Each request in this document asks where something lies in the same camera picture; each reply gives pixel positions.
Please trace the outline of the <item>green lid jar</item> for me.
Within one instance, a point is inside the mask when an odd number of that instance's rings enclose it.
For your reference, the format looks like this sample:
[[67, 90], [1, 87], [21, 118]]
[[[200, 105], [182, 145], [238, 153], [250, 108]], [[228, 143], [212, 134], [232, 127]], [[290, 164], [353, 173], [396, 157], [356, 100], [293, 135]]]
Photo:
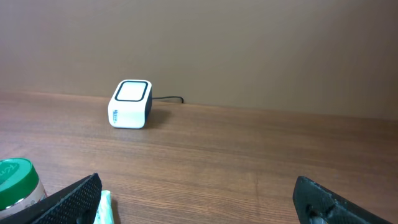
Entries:
[[44, 185], [26, 158], [1, 160], [1, 219], [47, 198]]

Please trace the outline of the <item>teal tissue pack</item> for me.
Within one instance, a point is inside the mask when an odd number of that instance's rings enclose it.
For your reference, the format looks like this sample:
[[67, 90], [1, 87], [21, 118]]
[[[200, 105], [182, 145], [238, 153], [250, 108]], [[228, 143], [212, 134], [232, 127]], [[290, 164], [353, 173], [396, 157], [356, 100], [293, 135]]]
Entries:
[[111, 192], [108, 190], [101, 191], [101, 198], [93, 224], [114, 224]]

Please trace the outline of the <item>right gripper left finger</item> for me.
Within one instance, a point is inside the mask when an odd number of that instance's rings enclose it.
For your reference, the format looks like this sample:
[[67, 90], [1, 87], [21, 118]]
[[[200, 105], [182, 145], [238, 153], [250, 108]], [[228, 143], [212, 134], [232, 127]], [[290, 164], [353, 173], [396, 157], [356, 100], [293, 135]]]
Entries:
[[101, 179], [94, 173], [2, 219], [1, 224], [93, 224], [101, 191]]

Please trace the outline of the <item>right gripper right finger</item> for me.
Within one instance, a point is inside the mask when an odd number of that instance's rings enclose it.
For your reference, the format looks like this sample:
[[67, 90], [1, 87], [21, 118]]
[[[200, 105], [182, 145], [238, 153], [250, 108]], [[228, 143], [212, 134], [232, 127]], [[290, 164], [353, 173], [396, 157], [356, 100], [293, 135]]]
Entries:
[[296, 180], [293, 203], [301, 224], [391, 224], [305, 176]]

